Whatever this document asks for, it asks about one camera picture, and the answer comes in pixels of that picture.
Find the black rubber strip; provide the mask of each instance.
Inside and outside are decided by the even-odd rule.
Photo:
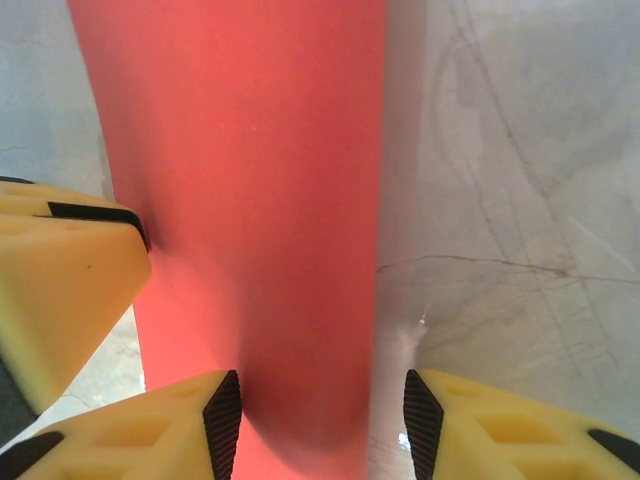
[[[28,185],[33,185],[35,182],[32,182],[31,180],[26,180],[24,178],[18,178],[18,177],[5,177],[0,175],[0,182],[11,182],[11,183],[26,183]]]
[[[407,372],[403,410],[416,480],[431,480],[436,468],[444,409],[415,370]]]
[[[97,207],[93,205],[76,205],[73,203],[48,202],[54,218],[72,220],[90,220],[94,222],[127,223],[138,230],[144,246],[149,251],[149,240],[142,228],[142,221],[131,210],[121,208]]]
[[[597,428],[589,430],[589,436],[640,476],[639,444],[615,433]]]
[[[38,415],[24,398],[0,355],[0,446],[5,445],[37,418]]]
[[[202,411],[213,477],[230,480],[242,419],[238,373],[230,370]]]
[[[17,480],[62,440],[62,433],[47,432],[16,443],[0,455],[0,480]]]

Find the gray floor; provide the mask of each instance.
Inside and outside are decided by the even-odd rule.
[[[640,438],[640,6],[388,9],[371,477],[409,476],[379,412],[414,363]],[[110,196],[64,2],[0,11],[0,171]],[[141,376],[129,315],[47,419]]]

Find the black tread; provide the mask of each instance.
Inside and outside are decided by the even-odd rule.
[[[607,449],[612,455],[640,475],[640,445],[615,433],[594,428],[589,436]]]
[[[431,480],[436,468],[444,409],[418,372],[409,370],[404,386],[404,422],[416,480]]]
[[[38,416],[0,356],[0,446],[31,425],[36,418]]]
[[[62,440],[62,433],[47,432],[16,443],[0,455],[0,480],[17,480]]]
[[[204,429],[216,480],[230,480],[242,419],[240,381],[229,371],[202,411]]]
[[[149,239],[142,228],[142,221],[131,210],[122,208],[98,207],[95,205],[77,205],[74,203],[48,202],[53,218],[71,220],[91,220],[96,222],[127,223],[142,237],[147,251],[150,249]]]
[[[24,183],[27,185],[33,185],[35,182],[31,180],[27,180],[25,178],[18,177],[5,177],[4,175],[0,175],[0,182],[11,182],[11,183]]]

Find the concrete floor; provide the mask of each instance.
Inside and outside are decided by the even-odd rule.
[[[65,3],[0,8],[0,171],[111,196]],[[640,6],[388,10],[371,477],[409,477],[377,412],[414,363],[640,438]],[[44,420],[142,385],[129,314]]]

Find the yellow plastic part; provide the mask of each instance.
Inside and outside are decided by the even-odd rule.
[[[64,439],[18,478],[227,480],[241,412],[235,372],[207,373],[48,427]]]
[[[619,434],[610,425],[453,375],[418,373],[444,410],[434,480],[640,478],[588,434]]]
[[[48,202],[126,210],[0,182],[0,354],[37,413],[64,392],[151,273],[134,226],[51,218]]]

